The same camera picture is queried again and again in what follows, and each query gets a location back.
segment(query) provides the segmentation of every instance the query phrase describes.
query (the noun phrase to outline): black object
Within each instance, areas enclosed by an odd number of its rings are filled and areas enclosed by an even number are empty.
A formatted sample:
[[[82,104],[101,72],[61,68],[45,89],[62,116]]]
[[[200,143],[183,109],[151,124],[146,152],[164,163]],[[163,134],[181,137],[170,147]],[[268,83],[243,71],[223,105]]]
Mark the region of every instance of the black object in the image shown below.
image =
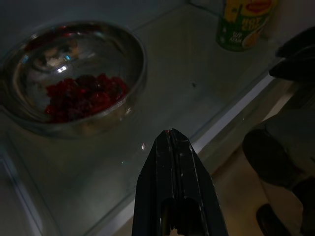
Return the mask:
[[[297,82],[315,82],[315,27],[298,34],[286,42],[276,53],[285,60],[274,66],[273,77]]]
[[[256,219],[264,236],[291,236],[269,204],[258,209]]]
[[[254,129],[244,137],[243,152],[259,177],[267,183],[290,188],[302,173],[292,163],[285,148],[265,128]]]
[[[132,236],[227,236],[211,177],[175,129],[155,140],[139,175]]]
[[[315,235],[315,178],[310,177],[298,183],[292,192],[303,204],[303,221],[301,233],[305,236]]]

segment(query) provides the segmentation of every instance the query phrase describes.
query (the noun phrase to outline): food can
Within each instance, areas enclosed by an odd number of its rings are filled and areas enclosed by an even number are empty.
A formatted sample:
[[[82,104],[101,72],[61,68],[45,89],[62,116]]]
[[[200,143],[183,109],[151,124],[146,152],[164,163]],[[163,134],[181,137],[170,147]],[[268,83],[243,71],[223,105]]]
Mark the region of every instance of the food can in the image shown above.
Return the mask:
[[[229,50],[242,52],[258,40],[277,0],[224,0],[217,43]]]

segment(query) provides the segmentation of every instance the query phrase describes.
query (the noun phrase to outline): white refrigerator wall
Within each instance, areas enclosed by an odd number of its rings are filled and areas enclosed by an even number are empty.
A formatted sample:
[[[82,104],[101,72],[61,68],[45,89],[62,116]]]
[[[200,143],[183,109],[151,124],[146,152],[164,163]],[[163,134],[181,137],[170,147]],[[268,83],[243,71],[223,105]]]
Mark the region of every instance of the white refrigerator wall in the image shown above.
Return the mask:
[[[223,0],[191,0],[215,14],[222,11]],[[315,0],[278,0],[264,34],[278,43],[285,43],[299,32],[315,26]]]
[[[2,0],[0,56],[43,27],[100,20],[134,29],[185,0]]]

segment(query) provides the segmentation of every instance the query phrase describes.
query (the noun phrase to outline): can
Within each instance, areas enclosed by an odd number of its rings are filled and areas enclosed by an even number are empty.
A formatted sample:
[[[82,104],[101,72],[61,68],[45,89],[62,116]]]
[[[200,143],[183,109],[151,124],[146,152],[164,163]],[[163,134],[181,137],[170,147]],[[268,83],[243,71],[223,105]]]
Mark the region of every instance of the can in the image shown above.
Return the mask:
[[[251,48],[276,4],[277,0],[224,0],[217,43],[234,52]]]

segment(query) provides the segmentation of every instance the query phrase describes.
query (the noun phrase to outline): green label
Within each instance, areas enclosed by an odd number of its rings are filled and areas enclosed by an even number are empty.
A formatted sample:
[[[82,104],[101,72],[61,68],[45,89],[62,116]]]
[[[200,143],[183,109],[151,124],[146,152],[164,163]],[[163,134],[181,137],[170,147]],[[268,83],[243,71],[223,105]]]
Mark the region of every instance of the green label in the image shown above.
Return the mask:
[[[217,43],[223,48],[241,52],[251,48],[258,40],[269,14],[256,17],[239,15],[235,23],[220,18]]]

